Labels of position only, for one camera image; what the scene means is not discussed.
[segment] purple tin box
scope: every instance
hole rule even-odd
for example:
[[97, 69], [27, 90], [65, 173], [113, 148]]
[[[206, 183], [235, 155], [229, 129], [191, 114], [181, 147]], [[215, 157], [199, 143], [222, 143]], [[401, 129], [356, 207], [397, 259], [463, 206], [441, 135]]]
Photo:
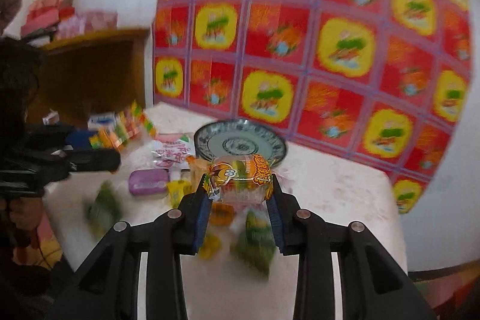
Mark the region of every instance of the purple tin box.
[[158, 194], [165, 197], [169, 192], [167, 183], [169, 173], [167, 170], [155, 168], [153, 170], [137, 170], [130, 174], [128, 190], [133, 196]]

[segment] cartoon bird logo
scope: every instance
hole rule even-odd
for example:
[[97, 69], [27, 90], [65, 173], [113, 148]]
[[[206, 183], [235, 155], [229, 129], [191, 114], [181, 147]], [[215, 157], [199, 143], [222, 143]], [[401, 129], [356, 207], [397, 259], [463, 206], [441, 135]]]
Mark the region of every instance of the cartoon bird logo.
[[226, 185], [232, 178], [237, 178], [237, 170], [234, 170], [230, 164], [220, 163], [213, 167], [212, 179], [217, 186]]

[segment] orange label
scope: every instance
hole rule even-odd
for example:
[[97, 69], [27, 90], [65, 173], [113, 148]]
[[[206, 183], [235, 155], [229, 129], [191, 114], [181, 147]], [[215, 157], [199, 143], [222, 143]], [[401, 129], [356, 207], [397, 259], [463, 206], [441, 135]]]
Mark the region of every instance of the orange label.
[[265, 185], [270, 182], [271, 171], [270, 166], [262, 155], [258, 153], [253, 155], [253, 161], [255, 166], [255, 173], [253, 174], [253, 181], [257, 185]]
[[224, 186], [232, 178], [238, 177], [237, 170], [234, 170], [233, 167], [228, 163], [219, 163], [211, 167], [210, 173], [212, 175], [215, 186]]

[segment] metal screw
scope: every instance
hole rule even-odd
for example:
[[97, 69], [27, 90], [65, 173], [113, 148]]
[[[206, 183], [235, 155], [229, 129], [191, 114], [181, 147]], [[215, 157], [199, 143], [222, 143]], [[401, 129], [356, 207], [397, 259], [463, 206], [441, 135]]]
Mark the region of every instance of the metal screw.
[[299, 219], [308, 219], [311, 216], [310, 211], [306, 209], [298, 209], [297, 210], [297, 217]]
[[182, 215], [181, 213], [182, 211], [179, 209], [172, 209], [172, 210], [169, 210], [169, 212], [166, 215], [169, 216], [171, 219], [178, 219], [178, 217]]
[[351, 228], [352, 228], [355, 232], [363, 232], [363, 230], [365, 229], [365, 226], [364, 226], [363, 223], [361, 223], [360, 221], [354, 221], [354, 222], [352, 222], [352, 224], [351, 224]]
[[113, 229], [115, 229], [117, 232], [124, 231], [127, 228], [127, 223], [124, 221], [119, 221], [118, 223], [115, 223], [113, 226]]

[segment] hand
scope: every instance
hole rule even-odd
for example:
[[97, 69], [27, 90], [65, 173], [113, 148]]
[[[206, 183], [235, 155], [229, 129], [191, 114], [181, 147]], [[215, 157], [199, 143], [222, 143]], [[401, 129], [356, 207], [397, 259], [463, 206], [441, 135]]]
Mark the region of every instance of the hand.
[[10, 219], [18, 229], [33, 231], [40, 225], [42, 216], [42, 198], [18, 198], [10, 201]]

